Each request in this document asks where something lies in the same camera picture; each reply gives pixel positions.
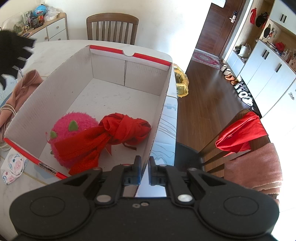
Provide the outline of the white patterned face mask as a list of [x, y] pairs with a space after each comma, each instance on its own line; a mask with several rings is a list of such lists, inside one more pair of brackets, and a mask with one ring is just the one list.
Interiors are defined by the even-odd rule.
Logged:
[[11, 149], [1, 166], [1, 176], [4, 184], [9, 185], [19, 178], [28, 161], [22, 154]]

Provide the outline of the white cardboard box red rim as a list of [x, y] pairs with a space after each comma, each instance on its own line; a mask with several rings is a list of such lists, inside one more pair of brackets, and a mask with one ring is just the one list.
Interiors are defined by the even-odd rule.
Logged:
[[151, 125], [149, 136], [135, 150], [123, 145], [103, 151], [100, 167], [109, 171], [151, 154], [171, 80], [168, 54], [133, 45], [90, 42], [81, 49], [58, 44], [62, 62], [30, 95], [6, 129], [4, 139], [34, 164], [60, 179], [67, 168], [50, 153], [49, 133], [64, 114], [81, 112], [100, 121], [111, 113], [141, 118]]

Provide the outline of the pink fabric garment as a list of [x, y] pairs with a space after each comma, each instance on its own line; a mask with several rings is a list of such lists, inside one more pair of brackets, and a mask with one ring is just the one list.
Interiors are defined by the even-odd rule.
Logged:
[[37, 70], [29, 71], [15, 86], [11, 96], [1, 108], [1, 142], [4, 141], [4, 133], [25, 101], [43, 82]]

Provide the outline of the red knotted cloth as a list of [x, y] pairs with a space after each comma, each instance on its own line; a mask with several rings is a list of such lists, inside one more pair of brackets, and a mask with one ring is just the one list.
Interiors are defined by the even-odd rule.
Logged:
[[151, 131], [146, 120], [121, 113], [106, 115], [98, 122], [96, 127], [55, 143], [60, 158], [73, 161], [68, 169], [70, 175], [97, 167], [103, 149], [110, 153], [112, 145], [122, 144], [134, 150]]

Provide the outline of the dark wooden chair right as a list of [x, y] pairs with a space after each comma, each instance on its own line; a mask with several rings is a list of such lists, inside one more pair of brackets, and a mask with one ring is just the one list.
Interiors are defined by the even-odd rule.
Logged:
[[268, 134], [259, 116], [253, 111], [242, 109], [227, 126], [200, 152], [202, 169], [223, 177], [228, 156], [242, 156], [270, 143]]

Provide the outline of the pink fuzzy plush toy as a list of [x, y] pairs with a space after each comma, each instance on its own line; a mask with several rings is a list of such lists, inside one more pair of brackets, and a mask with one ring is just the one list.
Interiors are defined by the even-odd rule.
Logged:
[[47, 142], [51, 146], [51, 154], [56, 158], [61, 166], [69, 169], [73, 161], [63, 161], [55, 147], [55, 143], [75, 136], [89, 128], [96, 127], [99, 122], [86, 113], [71, 112], [60, 118], [50, 131], [50, 137]]

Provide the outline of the yellow plastic bag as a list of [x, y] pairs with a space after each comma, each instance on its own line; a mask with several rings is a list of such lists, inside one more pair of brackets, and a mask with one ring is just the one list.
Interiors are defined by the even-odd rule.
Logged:
[[189, 79], [185, 72], [177, 65], [173, 64], [176, 79], [177, 96], [185, 97], [189, 94]]

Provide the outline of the pink towel on chair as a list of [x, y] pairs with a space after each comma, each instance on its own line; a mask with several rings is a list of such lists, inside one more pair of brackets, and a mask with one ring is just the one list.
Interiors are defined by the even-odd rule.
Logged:
[[225, 163], [224, 179], [276, 199], [280, 194], [282, 170], [273, 143]]

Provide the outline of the red cloth on chair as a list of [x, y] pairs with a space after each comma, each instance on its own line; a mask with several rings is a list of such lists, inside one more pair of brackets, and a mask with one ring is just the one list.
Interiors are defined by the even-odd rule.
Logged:
[[267, 136], [267, 132], [259, 116], [250, 111], [223, 130], [215, 146], [230, 154], [244, 152], [251, 150], [250, 141], [264, 136]]

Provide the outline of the black white floor mat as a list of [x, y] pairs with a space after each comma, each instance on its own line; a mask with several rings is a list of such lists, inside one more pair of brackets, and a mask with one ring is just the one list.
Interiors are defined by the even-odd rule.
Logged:
[[247, 85], [243, 80], [236, 80], [233, 84], [233, 87], [240, 98], [240, 100], [253, 112], [255, 112], [260, 118], [262, 118], [262, 115], [259, 111], [259, 108], [255, 102], [255, 99], [253, 98], [250, 90], [248, 89]]

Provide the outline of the red patterned doormat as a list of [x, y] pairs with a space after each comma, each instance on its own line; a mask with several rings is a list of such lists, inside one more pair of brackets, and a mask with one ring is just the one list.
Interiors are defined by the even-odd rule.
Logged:
[[191, 60], [216, 69], [220, 69], [222, 67], [219, 57], [200, 49], [194, 50]]

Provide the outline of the white shoe cabinet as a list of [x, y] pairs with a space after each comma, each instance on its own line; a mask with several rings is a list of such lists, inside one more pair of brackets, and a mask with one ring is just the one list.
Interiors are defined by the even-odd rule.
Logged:
[[250, 1], [226, 63], [265, 116], [295, 81], [295, 1]]

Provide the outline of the brown wooden door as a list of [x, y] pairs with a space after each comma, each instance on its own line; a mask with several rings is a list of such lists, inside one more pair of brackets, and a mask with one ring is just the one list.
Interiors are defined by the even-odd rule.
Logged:
[[228, 0], [224, 7], [211, 3], [196, 49], [222, 56], [236, 26], [232, 20], [240, 17], [245, 3], [243, 0]]

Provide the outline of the wooden slat-back chair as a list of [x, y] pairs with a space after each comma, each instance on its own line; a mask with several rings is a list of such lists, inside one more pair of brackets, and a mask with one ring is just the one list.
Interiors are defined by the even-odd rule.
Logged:
[[87, 17], [87, 39], [135, 44], [139, 19], [123, 13], [100, 13]]

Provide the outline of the white drawer sideboard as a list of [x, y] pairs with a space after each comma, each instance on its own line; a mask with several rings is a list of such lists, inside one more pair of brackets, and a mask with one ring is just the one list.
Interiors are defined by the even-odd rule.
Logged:
[[54, 20], [44, 22], [41, 27], [27, 31], [23, 37], [35, 39], [36, 43], [68, 40], [66, 13], [59, 13]]

